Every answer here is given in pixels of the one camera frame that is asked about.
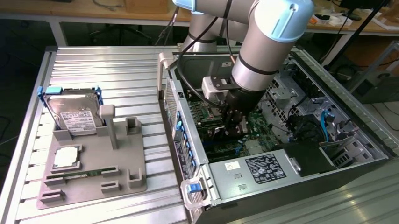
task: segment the aluminum extrusion table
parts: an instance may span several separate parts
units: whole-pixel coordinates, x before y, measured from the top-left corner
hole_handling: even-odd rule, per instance
[[[0,198],[0,223],[187,223],[156,98],[157,53],[176,47],[61,47],[47,52],[28,105]],[[53,120],[36,97],[39,85],[99,85],[115,120],[143,122],[148,189],[145,192],[37,210],[40,178]],[[340,189],[235,221],[235,224],[396,223],[399,161],[392,161]]]

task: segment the metal bracket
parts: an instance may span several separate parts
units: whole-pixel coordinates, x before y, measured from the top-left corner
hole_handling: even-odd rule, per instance
[[[216,90],[236,90],[241,87],[235,83],[232,77],[211,77],[212,84]]]
[[[157,70],[156,70],[156,91],[157,99],[163,98],[161,94],[161,80],[163,80],[163,68],[169,69],[173,62],[173,54],[171,52],[161,52],[157,56]]]

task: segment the black cable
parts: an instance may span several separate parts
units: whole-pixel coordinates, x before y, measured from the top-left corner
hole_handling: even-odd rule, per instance
[[[31,65],[33,65],[35,67],[40,67],[40,65],[37,65],[37,64],[35,64],[35,63],[27,61],[25,59],[23,59],[21,57],[16,56],[15,54],[11,54],[11,53],[5,53],[5,54],[8,54],[9,56],[13,56],[13,57],[17,58],[21,62],[24,62],[24,63],[27,63],[27,64],[31,64]]]
[[[121,4],[119,4],[119,5],[104,5],[104,4],[99,3],[96,0],[92,0],[92,1],[93,1],[95,5],[97,5],[97,6],[103,7],[103,8],[107,8],[107,9],[109,9],[113,12],[116,11],[115,7],[123,7]]]
[[[0,142],[1,142],[4,134],[5,134],[5,131],[7,131],[7,128],[9,127],[9,124],[11,124],[11,119],[7,118],[7,117],[4,117],[4,116],[0,116],[0,118],[5,119],[5,121],[7,121],[7,125],[5,125],[5,127],[3,129],[3,132],[1,132],[1,135],[0,135]]]
[[[232,56],[232,50],[229,46],[229,37],[228,37],[228,20],[225,20],[225,41],[227,41],[227,48],[228,48],[228,53],[229,53],[229,59],[233,64],[236,64],[235,57]]]
[[[8,29],[9,32],[12,32],[12,34],[27,44],[29,45],[36,51],[39,51],[40,53],[43,53],[43,50],[40,50],[33,44],[31,44],[25,38],[23,36],[20,36],[8,26],[5,26],[4,24],[0,24],[3,27],[5,27],[5,29]]]
[[[387,119],[384,118],[384,116],[382,115],[380,111],[376,109],[375,105],[371,104],[371,106],[373,107],[373,109],[376,110],[376,112],[379,113],[380,117],[384,119],[386,123],[388,124],[390,128],[394,130],[394,131],[399,131],[399,129],[395,129],[392,128],[392,126],[390,125]]]
[[[361,25],[359,26],[359,28],[356,29],[355,33],[351,35],[348,41],[345,42],[345,44],[343,45],[340,51],[337,52],[336,56],[333,57],[333,59],[331,60],[329,64],[324,66],[324,68],[327,69],[327,71],[329,70],[329,68],[332,68],[336,60],[340,58],[340,56],[344,54],[348,46],[352,44],[352,42],[355,41],[355,39],[357,38],[357,36],[360,35],[361,31],[364,30],[365,26],[368,25],[369,21],[372,20],[373,16],[376,15],[376,13],[379,12],[379,10],[382,9],[382,7],[388,3],[390,0],[382,0],[379,1],[379,4],[373,7],[372,12],[369,13],[369,15],[367,16],[365,20],[363,21]]]
[[[167,37],[164,38],[164,43],[163,43],[164,46],[167,46],[167,42],[168,42],[168,38],[169,38],[171,32],[172,32],[172,29],[173,29],[173,23],[172,23],[172,25],[171,25],[171,28],[169,28]]]
[[[289,110],[288,110],[288,116],[287,116],[287,117],[289,117],[289,113],[291,113],[291,111],[295,110],[295,108],[304,102],[305,98],[307,98],[307,95],[299,100],[297,104],[295,104],[295,105],[289,108]]]
[[[394,60],[394,61],[390,61],[390,62],[387,62],[387,63],[384,63],[384,64],[380,64],[379,66],[383,66],[383,65],[387,65],[387,64],[392,64],[394,62],[396,62],[396,61],[399,61],[399,59],[396,59],[396,60]],[[368,66],[365,66],[365,65],[361,65],[361,66],[357,66],[359,68],[367,68],[367,67],[369,67],[369,65]]]
[[[167,34],[167,29],[169,28],[169,26],[175,24],[176,18],[177,18],[177,12],[179,12],[180,7],[176,7],[175,12],[172,14],[171,20],[168,22],[168,24],[165,25],[164,29],[161,30],[161,33],[157,36],[157,40],[155,42],[155,46],[157,45],[157,43],[160,42],[160,40],[164,38],[165,34]]]
[[[388,106],[386,105],[386,103],[382,103],[382,104],[384,104],[384,106],[386,106],[386,108],[387,108],[388,111],[391,111],[394,114],[396,114],[399,116],[399,113],[396,113],[395,111],[392,111],[391,108],[388,108]]]
[[[5,55],[7,55],[7,59],[5,59],[4,64],[0,66],[0,69],[5,68],[5,66],[8,65],[9,60],[11,60],[11,55],[8,53],[5,53]]]
[[[168,38],[169,38],[171,32],[172,32],[172,29],[173,29],[173,25],[175,25],[176,18],[177,18],[179,8],[180,8],[180,7],[177,7],[176,10],[175,10],[175,12],[173,12],[172,23],[171,23],[171,25],[169,25],[171,28],[169,28],[167,37],[164,38],[164,43],[163,43],[164,46],[167,46],[167,41],[168,41]]]
[[[281,129],[277,125],[273,125],[272,123],[271,123],[271,125],[272,125],[276,129],[280,129],[283,132],[292,133],[291,131]]]
[[[339,37],[340,37],[340,36],[339,36],[339,33],[341,32],[341,29],[343,29],[343,27],[344,27],[344,24],[345,24],[347,21],[348,21],[348,18],[349,18],[349,15],[352,14],[352,12],[353,12],[353,10],[349,10],[349,11],[348,11],[348,13],[347,13],[347,18],[344,19],[344,22],[343,22],[343,24],[341,24],[341,27],[340,27],[340,29],[337,30],[336,37],[335,37],[335,40],[333,40],[333,44],[332,44],[331,48],[328,49],[325,55],[324,55],[323,57],[320,57],[319,62],[328,56],[329,52],[332,51],[332,49],[333,49],[333,47],[335,47],[335,45],[336,45],[337,39],[339,39]]]
[[[216,103],[213,103],[212,101],[209,101],[200,93],[199,91],[193,88],[193,86],[191,85],[191,83],[188,82],[184,73],[183,73],[183,69],[181,69],[181,58],[185,54],[185,52],[189,50],[189,48],[193,46],[193,44],[199,41],[199,39],[204,36],[204,34],[208,32],[208,30],[211,29],[211,27],[213,26],[215,22],[217,20],[217,17],[215,17],[215,19],[212,20],[212,22],[209,23],[208,27],[204,29],[204,31],[200,33],[200,35],[195,38],[195,40],[188,44],[188,46],[184,48],[184,50],[180,52],[179,54],[179,58],[177,58],[177,72],[180,74],[181,80],[184,81],[185,85],[188,86],[189,90],[195,93],[195,95],[205,102],[208,103],[211,106],[217,107],[217,108],[223,108],[223,105],[219,105]]]

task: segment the cable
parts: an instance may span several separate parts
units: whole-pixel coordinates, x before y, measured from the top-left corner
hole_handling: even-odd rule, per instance
[[[380,117],[383,118],[383,120],[386,121],[387,125],[390,126],[390,128],[394,130],[394,131],[399,131],[399,129],[395,129],[392,128],[392,126],[390,125],[387,119],[384,118],[384,116],[382,115],[380,111],[376,109],[375,105],[371,104],[371,106],[373,107],[373,109],[376,110],[376,112],[379,113]]]
[[[279,126],[276,126],[276,125],[273,125],[273,124],[271,124],[271,125],[272,125],[276,129],[280,129],[283,132],[292,133],[291,131],[281,129]]]
[[[217,20],[217,17],[215,17],[215,19],[212,20],[212,22],[209,23],[208,27],[204,29],[204,31],[200,33],[200,35],[195,38],[195,40],[188,44],[188,46],[184,48],[184,50],[180,52],[179,54],[179,58],[177,58],[177,72],[180,74],[180,78],[183,79],[185,85],[188,86],[189,90],[195,93],[195,95],[205,102],[208,103],[211,106],[216,107],[216,108],[224,108],[223,105],[219,105],[216,103],[213,103],[212,101],[209,101],[200,93],[199,91],[193,88],[193,86],[191,85],[191,83],[188,82],[184,73],[183,73],[183,69],[181,69],[181,58],[185,54],[185,52],[189,50],[189,48],[193,46],[193,44],[199,41],[199,39],[204,36],[204,34],[208,32],[208,30],[211,29],[211,27],[213,26],[215,22]]]
[[[15,137],[12,137],[11,139],[5,140],[4,142],[1,142],[1,143],[0,143],[0,146],[1,146],[3,144],[5,144],[7,142],[9,142],[11,140],[16,139],[17,137],[19,137],[19,135],[15,136]]]
[[[155,46],[157,45],[157,43],[160,42],[160,40],[164,38],[164,35],[167,34],[167,29],[171,26],[171,24],[175,24],[175,21],[176,21],[176,18],[177,18],[179,9],[180,9],[180,7],[176,7],[173,15],[171,17],[171,20],[169,20],[167,26],[164,27],[164,29],[161,30],[161,33],[157,36],[157,40],[155,42]]]
[[[168,31],[168,34],[167,34],[167,37],[165,37],[165,39],[164,39],[164,43],[163,43],[164,46],[167,46],[167,41],[168,41],[168,38],[169,38],[169,34],[171,34],[171,32],[172,32],[172,29],[173,29],[173,26],[175,26],[175,22],[176,22],[176,18],[177,18],[179,9],[180,9],[180,7],[176,7],[175,12],[173,12],[172,23],[171,23],[171,25],[169,25],[171,28],[169,28],[169,31]]]
[[[323,111],[321,115],[320,115],[320,124],[321,124],[321,129],[325,135],[325,141],[328,141],[328,132],[327,132],[327,128],[325,128],[325,115],[328,114],[328,111]]]
[[[386,108],[387,108],[394,114],[396,114],[396,115],[399,116],[399,113],[396,113],[395,111],[392,111],[391,108],[388,108],[388,106],[387,106],[386,103],[382,103],[382,104],[386,106]]]
[[[25,38],[23,36],[20,36],[8,26],[5,26],[4,24],[0,24],[3,27],[5,27],[5,29],[8,29],[9,32],[12,32],[12,34],[23,41],[25,42],[27,45],[29,45],[36,51],[39,51],[40,53],[43,53],[43,50],[40,50],[33,44],[31,44]]]
[[[291,111],[295,110],[295,108],[304,102],[305,98],[307,98],[307,95],[299,100],[297,104],[295,104],[295,105],[289,108],[287,117],[289,117]]]
[[[396,62],[396,61],[399,61],[399,58],[396,59],[396,60],[394,60],[394,61],[390,61],[390,62],[387,62],[387,63],[384,63],[384,64],[380,64],[379,66],[384,66],[384,65],[388,65],[388,64],[392,64],[394,62]],[[367,67],[369,67],[369,65],[361,65],[361,66],[357,66],[359,68],[367,68]]]
[[[9,60],[11,60],[11,55],[8,53],[5,53],[5,55],[7,55],[5,63],[0,66],[0,69],[5,68],[5,66],[8,65]]]
[[[35,64],[35,63],[27,61],[25,59],[23,59],[21,57],[16,56],[15,54],[11,54],[11,53],[5,53],[5,54],[13,56],[13,57],[17,58],[21,62],[24,62],[24,63],[27,63],[27,64],[31,64],[31,65],[33,65],[35,67],[40,67],[40,65],[37,65],[37,64]]]
[[[229,58],[233,64],[236,64],[235,57],[232,56],[231,46],[229,46],[229,37],[228,37],[228,20],[225,20],[225,40],[227,40],[227,48],[229,53]]]
[[[0,118],[5,119],[5,121],[7,121],[7,125],[5,125],[5,127],[3,129],[3,132],[1,132],[1,135],[0,135],[0,141],[1,141],[3,137],[4,137],[4,134],[5,134],[5,131],[7,131],[7,128],[9,127],[9,124],[11,124],[11,119],[4,117],[4,116],[0,116]]]
[[[99,3],[97,0],[92,0],[92,1],[93,1],[95,5],[97,5],[97,6],[103,7],[103,8],[107,8],[107,9],[109,9],[113,12],[116,11],[115,7],[123,7],[121,4],[119,4],[119,5],[104,5],[104,4]]]
[[[340,29],[339,29],[339,31],[337,31],[337,33],[336,33],[336,37],[335,37],[335,40],[333,40],[333,44],[332,44],[329,50],[327,51],[325,55],[319,59],[319,62],[320,62],[321,60],[324,60],[324,58],[328,56],[329,52],[332,51],[332,48],[335,47],[335,44],[336,44],[337,39],[339,39],[339,33],[341,32],[341,29],[343,29],[343,27],[344,27],[344,24],[345,24],[347,21],[348,21],[348,18],[349,18],[351,13],[352,13],[352,10],[348,11],[347,18],[344,19],[344,22],[343,22],[343,24],[341,24],[341,27],[340,27]]]

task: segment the hard drive label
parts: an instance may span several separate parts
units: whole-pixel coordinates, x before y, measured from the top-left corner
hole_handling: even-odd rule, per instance
[[[287,177],[273,154],[245,159],[245,162],[257,184]]]
[[[60,115],[71,133],[95,130],[95,120],[91,111],[63,112]]]

